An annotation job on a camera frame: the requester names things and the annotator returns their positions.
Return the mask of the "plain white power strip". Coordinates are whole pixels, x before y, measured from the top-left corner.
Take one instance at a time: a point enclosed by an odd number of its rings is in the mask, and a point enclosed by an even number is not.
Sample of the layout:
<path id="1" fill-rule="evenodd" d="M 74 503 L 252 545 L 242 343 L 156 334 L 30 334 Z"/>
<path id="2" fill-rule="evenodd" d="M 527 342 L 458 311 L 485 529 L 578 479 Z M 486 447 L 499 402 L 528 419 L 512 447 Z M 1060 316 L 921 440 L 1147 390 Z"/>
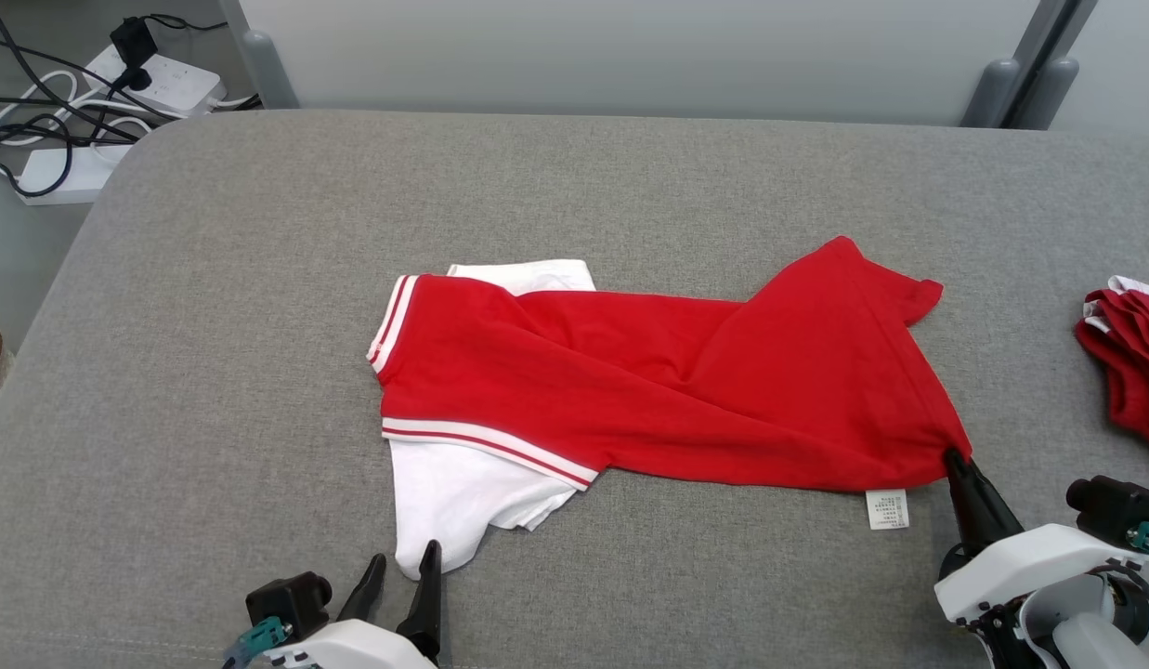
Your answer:
<path id="1" fill-rule="evenodd" d="M 60 185 L 48 193 L 20 198 L 28 206 L 93 203 L 116 166 L 119 166 L 131 149 L 132 147 L 32 149 L 20 174 L 20 186 L 23 190 L 36 193 L 51 187 L 63 174 L 65 155 L 72 157 L 72 168 Z"/>

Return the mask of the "grey partition foot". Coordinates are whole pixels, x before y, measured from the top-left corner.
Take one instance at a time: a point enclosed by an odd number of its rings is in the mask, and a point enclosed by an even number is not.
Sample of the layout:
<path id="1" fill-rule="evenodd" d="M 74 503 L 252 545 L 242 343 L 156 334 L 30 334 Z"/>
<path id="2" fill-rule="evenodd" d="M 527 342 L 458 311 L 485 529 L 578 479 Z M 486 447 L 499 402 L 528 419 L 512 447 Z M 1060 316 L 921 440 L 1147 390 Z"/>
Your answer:
<path id="1" fill-rule="evenodd" d="M 269 34 L 259 30 L 242 33 L 242 59 L 261 103 L 269 110 L 301 109 L 282 56 Z"/>
<path id="2" fill-rule="evenodd" d="M 1012 89 L 1020 79 L 1021 63 L 1016 59 L 994 59 L 982 75 L 961 118 L 964 128 L 1000 128 L 1012 100 Z"/>
<path id="3" fill-rule="evenodd" d="M 1072 57 L 1051 59 L 1038 68 L 1032 84 L 1016 103 L 1008 126 L 1020 130 L 1049 130 L 1079 71 L 1078 60 Z"/>

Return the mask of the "red and white t-shirt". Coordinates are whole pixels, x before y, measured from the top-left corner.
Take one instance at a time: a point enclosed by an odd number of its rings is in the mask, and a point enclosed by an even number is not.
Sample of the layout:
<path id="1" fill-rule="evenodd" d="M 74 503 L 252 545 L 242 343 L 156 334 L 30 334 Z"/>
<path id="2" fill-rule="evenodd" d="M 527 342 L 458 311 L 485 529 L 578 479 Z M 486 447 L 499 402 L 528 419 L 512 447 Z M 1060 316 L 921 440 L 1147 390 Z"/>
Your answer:
<path id="1" fill-rule="evenodd" d="M 909 490 L 972 453 L 910 326 L 942 285 L 836 237 L 745 301 L 531 292 L 401 276 L 367 354 L 381 387 L 401 571 L 475 558 L 601 474 L 828 492 Z"/>

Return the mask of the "white power strip with sockets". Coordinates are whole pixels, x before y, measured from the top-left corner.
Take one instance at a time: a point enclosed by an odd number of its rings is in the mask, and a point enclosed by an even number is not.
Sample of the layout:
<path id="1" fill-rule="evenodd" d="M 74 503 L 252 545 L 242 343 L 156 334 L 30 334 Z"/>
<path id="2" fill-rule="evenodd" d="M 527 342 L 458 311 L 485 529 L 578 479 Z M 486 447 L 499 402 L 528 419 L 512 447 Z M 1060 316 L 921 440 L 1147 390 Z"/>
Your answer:
<path id="1" fill-rule="evenodd" d="M 83 79 L 102 98 L 107 82 L 116 80 L 124 69 L 119 52 L 114 46 L 107 46 L 85 66 Z M 136 105 L 140 109 L 149 107 L 171 118 L 205 115 L 228 101 L 228 89 L 217 74 L 161 54 L 152 55 L 142 69 L 149 74 L 151 85 L 140 90 L 124 89 L 111 100 Z"/>

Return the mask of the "red Bulls 23 shorts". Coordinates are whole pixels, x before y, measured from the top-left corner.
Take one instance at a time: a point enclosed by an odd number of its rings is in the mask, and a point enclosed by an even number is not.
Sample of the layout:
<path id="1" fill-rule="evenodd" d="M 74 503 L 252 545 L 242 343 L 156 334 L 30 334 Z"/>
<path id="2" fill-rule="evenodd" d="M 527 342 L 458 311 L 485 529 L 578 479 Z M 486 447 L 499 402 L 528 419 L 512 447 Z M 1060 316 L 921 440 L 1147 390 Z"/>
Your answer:
<path id="1" fill-rule="evenodd" d="M 1084 297 L 1074 334 L 1103 369 L 1110 422 L 1149 445 L 1149 283 L 1110 276 Z"/>

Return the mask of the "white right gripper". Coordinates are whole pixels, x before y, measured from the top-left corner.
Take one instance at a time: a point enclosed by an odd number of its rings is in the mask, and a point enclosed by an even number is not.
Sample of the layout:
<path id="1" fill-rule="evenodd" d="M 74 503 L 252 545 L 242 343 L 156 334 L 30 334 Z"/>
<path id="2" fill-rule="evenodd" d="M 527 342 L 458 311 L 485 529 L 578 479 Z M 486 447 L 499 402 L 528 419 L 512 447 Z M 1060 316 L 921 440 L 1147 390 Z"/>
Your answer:
<path id="1" fill-rule="evenodd" d="M 934 592 L 950 623 L 973 622 L 995 606 L 1074 579 L 1112 559 L 1121 564 L 1149 562 L 1142 552 L 1123 549 L 1075 528 L 1051 522 L 1025 531 L 972 457 L 949 448 L 943 463 L 953 546 L 939 567 L 939 574 L 948 576 Z M 966 556 L 974 558 L 966 563 Z"/>

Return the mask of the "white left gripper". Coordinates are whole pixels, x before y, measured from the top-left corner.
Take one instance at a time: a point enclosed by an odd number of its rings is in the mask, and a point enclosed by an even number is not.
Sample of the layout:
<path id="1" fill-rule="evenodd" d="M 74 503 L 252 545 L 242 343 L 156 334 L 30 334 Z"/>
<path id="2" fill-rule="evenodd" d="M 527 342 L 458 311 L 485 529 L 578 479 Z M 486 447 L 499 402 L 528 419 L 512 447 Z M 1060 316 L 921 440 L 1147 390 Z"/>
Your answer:
<path id="1" fill-rule="evenodd" d="M 426 544 L 421 580 L 396 633 L 371 624 L 384 587 L 387 559 L 375 555 L 336 621 L 303 643 L 261 653 L 267 669 L 438 669 L 441 651 L 442 547 Z"/>

